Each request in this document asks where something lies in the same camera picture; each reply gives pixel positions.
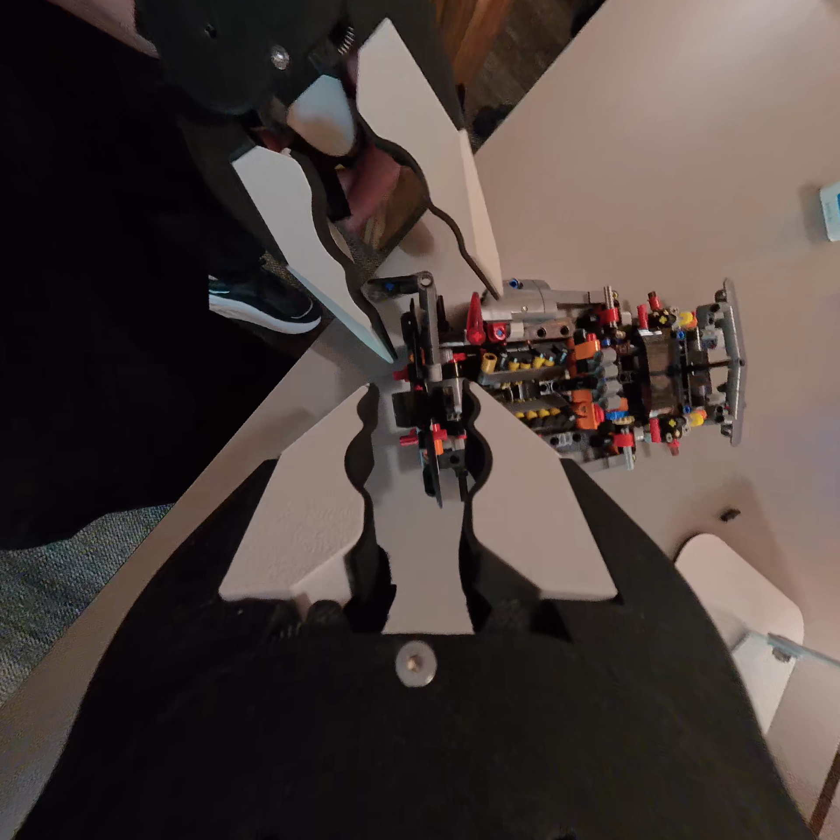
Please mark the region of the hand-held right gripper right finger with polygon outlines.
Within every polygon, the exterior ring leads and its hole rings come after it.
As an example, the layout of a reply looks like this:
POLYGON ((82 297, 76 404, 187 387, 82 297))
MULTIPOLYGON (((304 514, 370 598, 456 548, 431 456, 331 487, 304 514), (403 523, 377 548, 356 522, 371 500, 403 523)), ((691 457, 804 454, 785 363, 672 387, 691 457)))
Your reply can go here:
POLYGON ((465 388, 459 576, 476 634, 495 625, 563 634, 554 602, 610 602, 618 590, 555 450, 480 385, 465 388))

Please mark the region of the person's left hand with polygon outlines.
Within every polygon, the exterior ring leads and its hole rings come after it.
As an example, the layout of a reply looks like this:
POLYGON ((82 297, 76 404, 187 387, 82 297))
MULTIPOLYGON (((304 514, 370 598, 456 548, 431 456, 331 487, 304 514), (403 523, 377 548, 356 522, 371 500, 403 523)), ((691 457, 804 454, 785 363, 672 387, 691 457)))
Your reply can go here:
POLYGON ((368 220, 392 194, 402 167, 386 151, 367 143, 351 165, 336 170, 350 209, 343 228, 360 235, 368 220))

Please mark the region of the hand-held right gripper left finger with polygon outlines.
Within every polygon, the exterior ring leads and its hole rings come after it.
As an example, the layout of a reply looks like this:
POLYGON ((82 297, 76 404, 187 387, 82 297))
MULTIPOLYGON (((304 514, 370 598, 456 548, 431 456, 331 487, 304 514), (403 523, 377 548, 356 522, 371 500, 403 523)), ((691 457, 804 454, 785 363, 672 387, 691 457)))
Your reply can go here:
POLYGON ((302 621, 329 602, 355 632, 382 632, 396 586, 366 489, 380 398, 360 386, 282 451, 219 585, 225 602, 283 602, 302 621))

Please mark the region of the wooden post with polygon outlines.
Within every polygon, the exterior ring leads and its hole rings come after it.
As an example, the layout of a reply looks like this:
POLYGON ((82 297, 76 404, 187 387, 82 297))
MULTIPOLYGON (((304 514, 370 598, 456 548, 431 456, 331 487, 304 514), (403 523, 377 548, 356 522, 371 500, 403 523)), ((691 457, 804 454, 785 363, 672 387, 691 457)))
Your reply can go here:
POLYGON ((468 86, 504 29, 514 1, 432 1, 437 26, 455 75, 468 86))

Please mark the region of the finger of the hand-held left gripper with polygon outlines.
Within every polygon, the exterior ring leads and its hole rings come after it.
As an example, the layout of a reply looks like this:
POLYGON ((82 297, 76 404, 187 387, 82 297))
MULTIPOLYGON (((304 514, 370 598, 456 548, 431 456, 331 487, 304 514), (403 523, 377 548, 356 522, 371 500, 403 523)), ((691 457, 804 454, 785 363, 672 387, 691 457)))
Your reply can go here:
POLYGON ((396 351, 375 307, 361 292, 361 274, 339 243, 327 214, 327 195, 303 154, 254 146, 233 169, 290 273, 331 314, 386 362, 396 351))
MULTIPOLYGON (((461 120, 461 162, 455 161, 457 137, 452 123, 434 97, 422 89, 423 79, 390 22, 375 30, 362 49, 351 56, 355 67, 355 117, 351 118, 369 143, 386 151, 412 170, 425 190, 423 214, 438 219, 455 241, 448 250, 447 277, 461 286, 473 276, 486 298, 501 298, 504 281, 490 218, 476 170, 469 137, 461 120)), ((335 118, 324 101, 327 90, 339 87, 331 78, 321 80, 295 101, 289 125, 305 102, 314 107, 308 127, 330 133, 335 118)))

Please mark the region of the black and white shoe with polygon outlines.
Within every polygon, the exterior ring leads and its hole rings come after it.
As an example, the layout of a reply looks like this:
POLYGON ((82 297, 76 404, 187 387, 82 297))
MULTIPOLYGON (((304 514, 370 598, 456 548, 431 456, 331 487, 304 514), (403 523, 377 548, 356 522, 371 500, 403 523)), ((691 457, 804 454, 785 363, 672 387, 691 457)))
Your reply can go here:
POLYGON ((263 266, 209 275, 207 282, 209 309, 223 318, 286 335, 310 333, 321 325, 319 303, 263 266))

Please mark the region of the white rounded plate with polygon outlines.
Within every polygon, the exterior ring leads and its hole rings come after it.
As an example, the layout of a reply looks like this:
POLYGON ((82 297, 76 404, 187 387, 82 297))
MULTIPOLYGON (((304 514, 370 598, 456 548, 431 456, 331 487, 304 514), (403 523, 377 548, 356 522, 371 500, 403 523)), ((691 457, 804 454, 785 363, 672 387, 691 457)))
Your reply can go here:
POLYGON ((797 659, 776 660, 766 636, 778 634, 802 645, 801 609, 713 534, 689 539, 675 567, 722 637, 759 727, 768 734, 797 659))

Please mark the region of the multicoloured lego car chassis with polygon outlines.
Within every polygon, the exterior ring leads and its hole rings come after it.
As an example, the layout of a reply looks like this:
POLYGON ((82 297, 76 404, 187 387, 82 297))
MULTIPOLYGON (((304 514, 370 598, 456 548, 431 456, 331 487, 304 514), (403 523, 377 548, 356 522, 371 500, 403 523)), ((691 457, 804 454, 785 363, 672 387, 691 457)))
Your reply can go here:
POLYGON ((462 380, 592 472, 633 470, 643 446, 677 456, 701 428, 742 440, 748 359, 729 278, 687 310, 654 291, 627 309, 611 286, 511 278, 499 299, 473 294, 447 346, 462 380))

